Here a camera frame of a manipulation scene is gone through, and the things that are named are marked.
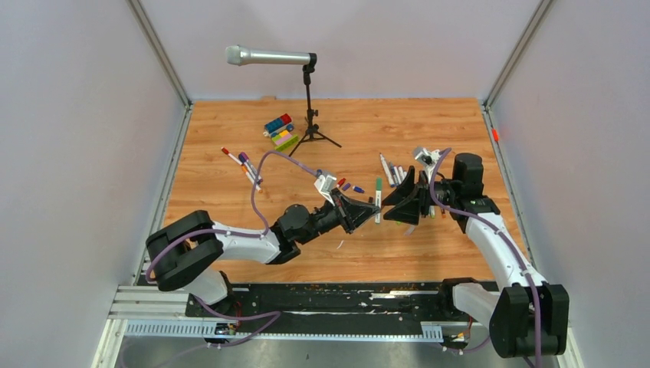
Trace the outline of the white marker red tip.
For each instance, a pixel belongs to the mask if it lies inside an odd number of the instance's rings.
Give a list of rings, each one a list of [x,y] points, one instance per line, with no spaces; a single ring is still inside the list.
[[[233,160],[237,165],[239,165],[239,166],[243,165],[242,162],[241,162],[241,160],[240,160],[237,156],[235,156],[235,155],[233,155],[232,153],[230,153],[230,151],[229,151],[228,149],[226,149],[225,147],[222,146],[222,147],[221,147],[221,151],[222,151],[226,156],[228,156],[230,159],[232,159],[232,160]]]

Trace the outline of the white marker dark green cap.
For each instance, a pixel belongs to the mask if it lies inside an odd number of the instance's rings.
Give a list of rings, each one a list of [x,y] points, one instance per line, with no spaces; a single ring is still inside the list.
[[[382,178],[376,178],[376,188],[375,188],[375,206],[378,208],[377,213],[374,217],[374,222],[379,225],[381,223],[381,207],[382,207]]]

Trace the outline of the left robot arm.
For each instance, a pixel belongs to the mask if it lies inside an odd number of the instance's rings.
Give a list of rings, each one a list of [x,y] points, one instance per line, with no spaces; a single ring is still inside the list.
[[[352,234],[380,211],[337,189],[330,194],[314,210],[300,204],[288,206],[269,229],[231,227],[213,221],[205,210],[194,211],[147,238],[151,263],[146,280],[163,292],[183,289],[202,300],[215,316],[227,316],[234,309],[235,296],[225,273],[212,269],[214,262],[282,265],[300,254],[300,245],[335,228]]]

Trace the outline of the translucent blue pen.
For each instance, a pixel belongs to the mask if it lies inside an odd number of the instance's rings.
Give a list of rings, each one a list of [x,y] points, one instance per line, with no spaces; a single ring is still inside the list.
[[[392,162],[388,162],[388,166],[389,166],[389,169],[391,171],[393,181],[394,181],[395,185],[398,186],[400,184],[399,172],[397,171],[397,168],[395,168],[395,166],[392,164]]]

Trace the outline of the white marker blue end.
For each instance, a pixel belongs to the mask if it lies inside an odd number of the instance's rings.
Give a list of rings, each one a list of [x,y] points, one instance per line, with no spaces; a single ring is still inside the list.
[[[383,169],[383,171],[384,171],[384,173],[385,173],[385,175],[386,175],[386,178],[387,178],[387,180],[388,180],[388,182],[389,182],[389,186],[390,186],[390,187],[394,187],[394,186],[395,186],[395,182],[394,182],[394,179],[393,179],[393,177],[392,177],[392,173],[391,173],[391,171],[390,171],[389,165],[388,165],[388,163],[387,163],[387,161],[386,161],[386,158],[385,158],[384,155],[381,154],[381,153],[379,154],[379,160],[380,160],[380,162],[381,162],[382,169]]]

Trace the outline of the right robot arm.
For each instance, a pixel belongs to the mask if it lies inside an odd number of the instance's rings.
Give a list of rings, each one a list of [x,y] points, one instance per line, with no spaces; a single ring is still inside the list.
[[[486,326],[489,341],[502,358],[538,362],[566,350],[570,297],[561,284],[551,284],[526,259],[510,235],[500,209],[484,194],[484,166],[479,155],[455,156],[451,177],[440,173],[449,151],[414,150],[423,169],[408,172],[382,206],[384,220],[417,226],[434,207],[447,212],[478,248],[496,282],[498,293],[473,278],[441,282],[439,313],[448,320],[462,314]]]

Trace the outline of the white marker orange cap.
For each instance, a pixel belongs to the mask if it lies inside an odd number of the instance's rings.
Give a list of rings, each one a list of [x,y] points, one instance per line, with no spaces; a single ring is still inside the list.
[[[255,187],[256,192],[262,193],[262,188],[259,185],[259,181],[255,179],[255,174],[244,164],[241,164],[242,172],[246,175],[251,184]]]

